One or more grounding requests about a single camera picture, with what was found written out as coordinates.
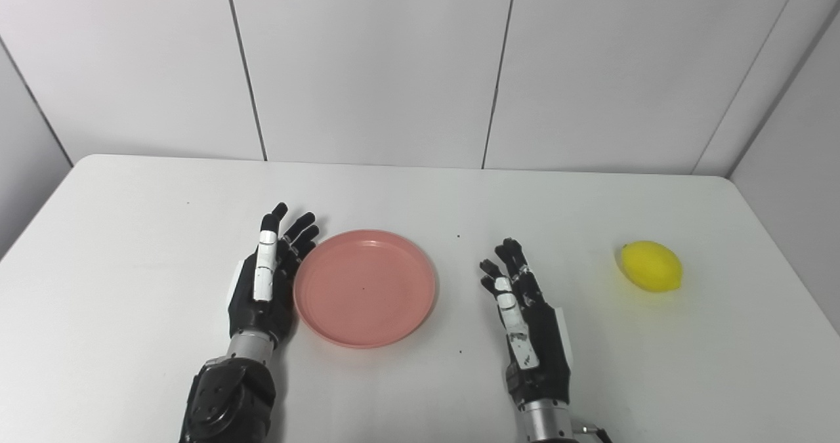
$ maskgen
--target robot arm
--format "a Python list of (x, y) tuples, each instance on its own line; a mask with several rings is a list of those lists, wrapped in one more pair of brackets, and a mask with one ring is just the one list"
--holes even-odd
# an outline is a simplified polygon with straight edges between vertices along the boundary
[(569, 404), (571, 352), (563, 311), (545, 302), (522, 246), (511, 238), (493, 261), (481, 261), (483, 285), (495, 297), (507, 333), (511, 363), (505, 377), (530, 442), (576, 443), (575, 434), (592, 433), (610, 443), (603, 429), (573, 425)]
[(318, 235), (307, 213), (278, 237), (287, 211), (280, 203), (263, 218), (257, 251), (243, 262), (228, 306), (228, 352), (193, 378), (180, 443), (261, 443), (268, 434), (276, 392), (266, 365), (288, 338), (291, 284)]

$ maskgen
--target lemon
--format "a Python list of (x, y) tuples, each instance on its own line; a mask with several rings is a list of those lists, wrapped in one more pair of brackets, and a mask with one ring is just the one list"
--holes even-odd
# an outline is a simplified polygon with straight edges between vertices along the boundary
[(633, 242), (621, 249), (621, 269), (646, 291), (680, 288), (682, 264), (674, 251), (656, 242)]

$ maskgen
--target panel seam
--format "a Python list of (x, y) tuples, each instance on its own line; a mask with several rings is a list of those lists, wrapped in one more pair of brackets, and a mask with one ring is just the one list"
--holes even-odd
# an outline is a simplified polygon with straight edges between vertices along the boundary
[(242, 58), (242, 68), (245, 73), (245, 83), (248, 86), (248, 97), (251, 100), (251, 111), (254, 114), (254, 124), (257, 128), (257, 137), (260, 139), (260, 150), (262, 151), (263, 161), (268, 161), (268, 155), (265, 152), (265, 140), (262, 135), (262, 126), (260, 124), (260, 114), (257, 111), (257, 102), (254, 97), (254, 86), (251, 83), (251, 73), (248, 69), (248, 60), (245, 57), (245, 47), (242, 43), (242, 33), (240, 31), (240, 19), (236, 16), (236, 6), (234, 0), (228, 0), (230, 4), (230, 15), (234, 19), (234, 31), (236, 32), (236, 43), (240, 48), (240, 57)]
[(726, 109), (723, 110), (723, 115), (721, 115), (721, 119), (717, 121), (717, 126), (715, 126), (715, 129), (711, 132), (711, 136), (709, 137), (709, 140), (705, 142), (705, 146), (703, 146), (703, 150), (700, 152), (700, 156), (697, 158), (697, 162), (694, 163), (694, 167), (691, 168), (691, 174), (694, 174), (695, 171), (697, 170), (697, 167), (700, 165), (700, 161), (702, 161), (703, 155), (705, 155), (705, 151), (709, 149), (709, 146), (711, 145), (711, 141), (714, 140), (715, 135), (717, 135), (717, 130), (721, 128), (721, 125), (723, 124), (723, 120), (725, 120), (726, 115), (729, 114), (729, 109), (732, 108), (733, 103), (735, 103), (735, 99), (738, 98), (738, 94), (741, 93), (741, 87), (744, 86), (744, 82), (747, 81), (747, 77), (749, 76), (749, 73), (752, 72), (753, 66), (755, 66), (756, 61), (759, 60), (759, 55), (761, 55), (761, 52), (765, 49), (765, 45), (766, 45), (767, 41), (770, 39), (770, 35), (773, 34), (773, 30), (775, 30), (776, 25), (779, 24), (779, 20), (781, 19), (781, 16), (785, 12), (785, 9), (787, 8), (787, 5), (788, 5), (789, 2), (790, 2), (790, 0), (785, 0), (785, 3), (782, 5), (781, 10), (779, 10), (779, 14), (776, 15), (776, 19), (774, 19), (773, 24), (770, 27), (770, 30), (767, 32), (767, 35), (765, 36), (765, 40), (761, 42), (761, 45), (759, 46), (759, 50), (755, 53), (755, 56), (753, 57), (752, 62), (750, 62), (749, 66), (747, 67), (747, 72), (744, 72), (744, 77), (741, 78), (741, 81), (738, 84), (738, 88), (735, 89), (735, 93), (732, 95), (732, 99), (729, 100), (729, 103), (726, 105)]
[(12, 51), (9, 51), (9, 46), (6, 46), (6, 42), (3, 41), (3, 37), (0, 37), (0, 48), (3, 49), (3, 51), (6, 53), (6, 56), (9, 58), (9, 61), (11, 61), (12, 69), (14, 69), (14, 71), (18, 74), (20, 81), (24, 84), (24, 88), (29, 94), (30, 99), (32, 100), (35, 106), (35, 109), (38, 110), (38, 114), (41, 116), (41, 119), (44, 120), (44, 124), (50, 131), (50, 135), (52, 135), (55, 144), (58, 145), (58, 149), (61, 151), (61, 155), (64, 156), (64, 159), (66, 159), (67, 164), (69, 164), (70, 167), (73, 167), (73, 161), (71, 161), (70, 156), (67, 154), (67, 150), (64, 148), (64, 145), (61, 143), (61, 140), (59, 139), (58, 135), (55, 134), (55, 130), (53, 129), (50, 120), (48, 120), (47, 115), (44, 113), (44, 109), (42, 109), (40, 103), (38, 103), (38, 99), (35, 98), (35, 94), (32, 91), (32, 87), (30, 87), (30, 84), (27, 84), (26, 79), (24, 78), (24, 73), (20, 71), (20, 67), (18, 67), (18, 63), (15, 62), (14, 58), (12, 57)]
[(505, 21), (505, 34), (501, 39), (501, 54), (499, 54), (499, 69), (495, 73), (495, 88), (493, 90), (493, 103), (490, 107), (490, 122), (487, 123), (487, 137), (484, 140), (484, 155), (481, 156), (481, 169), (485, 168), (487, 162), (487, 150), (490, 147), (490, 132), (493, 129), (493, 115), (495, 114), (495, 103), (499, 98), (499, 81), (501, 81), (501, 66), (505, 61), (505, 48), (507, 47), (507, 32), (511, 27), (511, 13), (513, 13), (513, 0), (507, 7), (507, 20)]

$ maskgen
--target robotic hand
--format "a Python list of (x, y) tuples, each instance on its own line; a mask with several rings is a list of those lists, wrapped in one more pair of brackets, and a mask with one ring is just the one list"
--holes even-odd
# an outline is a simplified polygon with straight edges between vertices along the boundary
[(522, 416), (528, 441), (576, 443), (575, 434), (592, 433), (611, 443), (603, 429), (572, 423), (571, 353), (562, 311), (545, 302), (516, 240), (504, 240), (495, 254), (510, 276), (493, 261), (481, 261), (486, 273), (481, 285), (495, 297), (507, 332), (507, 392)]
[(228, 306), (228, 353), (208, 360), (192, 380), (180, 443), (261, 443), (276, 397), (266, 367), (292, 324), (291, 284), (315, 247), (315, 215), (306, 213), (278, 237), (288, 207), (263, 217), (257, 251), (239, 272)]

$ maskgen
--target table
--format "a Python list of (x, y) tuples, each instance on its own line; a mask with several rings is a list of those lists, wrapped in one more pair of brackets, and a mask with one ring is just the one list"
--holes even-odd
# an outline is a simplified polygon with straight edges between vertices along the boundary
[[(438, 297), (375, 350), (299, 326), (271, 364), (272, 443), (516, 440), (477, 269), (507, 236), (564, 308), (573, 413), (616, 443), (840, 437), (840, 338), (727, 180), (91, 156), (0, 263), (3, 438), (175, 441), (193, 374), (226, 350), (234, 265), (279, 200), (317, 213), (322, 239), (408, 237)], [(615, 252), (639, 239), (680, 255), (681, 290), (621, 275)]]

